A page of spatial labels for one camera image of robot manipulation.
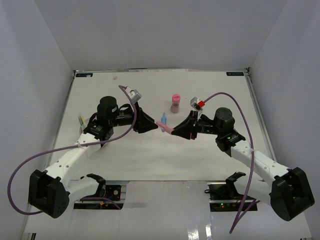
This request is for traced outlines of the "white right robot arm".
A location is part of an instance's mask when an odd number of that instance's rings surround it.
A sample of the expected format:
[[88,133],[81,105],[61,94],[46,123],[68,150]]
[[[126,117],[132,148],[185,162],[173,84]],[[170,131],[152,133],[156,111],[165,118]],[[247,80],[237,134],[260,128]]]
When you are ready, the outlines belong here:
[[306,173],[299,167],[291,169],[279,164],[252,149],[245,137],[235,130],[234,124],[235,119],[228,108],[218,108],[213,119],[192,110],[183,122],[173,128],[172,135],[187,140],[196,139],[198,134],[215,135],[215,142],[222,152],[259,175],[261,179],[252,182],[248,191],[245,173],[236,172],[228,177],[222,192],[233,200],[247,193],[249,197],[270,205],[287,222],[314,205]]

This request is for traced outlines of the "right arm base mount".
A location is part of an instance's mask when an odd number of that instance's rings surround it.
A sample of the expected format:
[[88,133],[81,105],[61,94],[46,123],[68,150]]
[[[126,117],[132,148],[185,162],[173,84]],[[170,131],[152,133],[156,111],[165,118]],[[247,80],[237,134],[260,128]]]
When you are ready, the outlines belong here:
[[212,213],[237,212],[243,195],[228,193],[225,183],[209,184],[204,191],[209,196],[209,207]]

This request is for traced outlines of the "pink correction tape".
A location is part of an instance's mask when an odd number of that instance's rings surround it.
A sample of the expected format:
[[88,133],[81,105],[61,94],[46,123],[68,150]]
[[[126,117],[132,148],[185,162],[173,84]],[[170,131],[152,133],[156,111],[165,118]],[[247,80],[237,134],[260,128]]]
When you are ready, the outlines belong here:
[[164,132],[166,132],[166,133],[168,133],[168,134],[172,134],[172,132],[173,132],[173,128],[171,128],[170,126],[168,126],[168,125],[166,125],[166,124],[164,124],[164,123],[162,123],[162,122],[160,122],[160,121],[157,121],[156,122],[156,124],[164,131]]

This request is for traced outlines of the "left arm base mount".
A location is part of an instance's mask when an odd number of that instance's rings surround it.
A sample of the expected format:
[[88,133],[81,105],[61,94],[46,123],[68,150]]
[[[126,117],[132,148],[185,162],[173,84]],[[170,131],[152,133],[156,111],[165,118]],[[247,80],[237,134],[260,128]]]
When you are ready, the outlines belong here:
[[126,198],[125,185],[110,185],[105,187],[103,199],[77,201],[74,210],[121,210]]

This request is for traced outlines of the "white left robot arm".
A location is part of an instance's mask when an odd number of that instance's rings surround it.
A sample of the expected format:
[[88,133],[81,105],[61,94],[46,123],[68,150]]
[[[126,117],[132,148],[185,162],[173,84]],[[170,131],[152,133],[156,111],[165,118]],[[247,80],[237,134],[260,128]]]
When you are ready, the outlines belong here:
[[99,200],[105,196],[106,180],[93,173],[75,182],[72,178],[90,155],[109,140],[115,127],[132,126],[143,134],[158,128],[154,119],[138,103],[117,105],[113,96],[100,99],[97,112],[88,122],[75,147],[45,170],[35,170],[29,179],[28,203],[52,218],[60,217],[69,203],[82,198]]

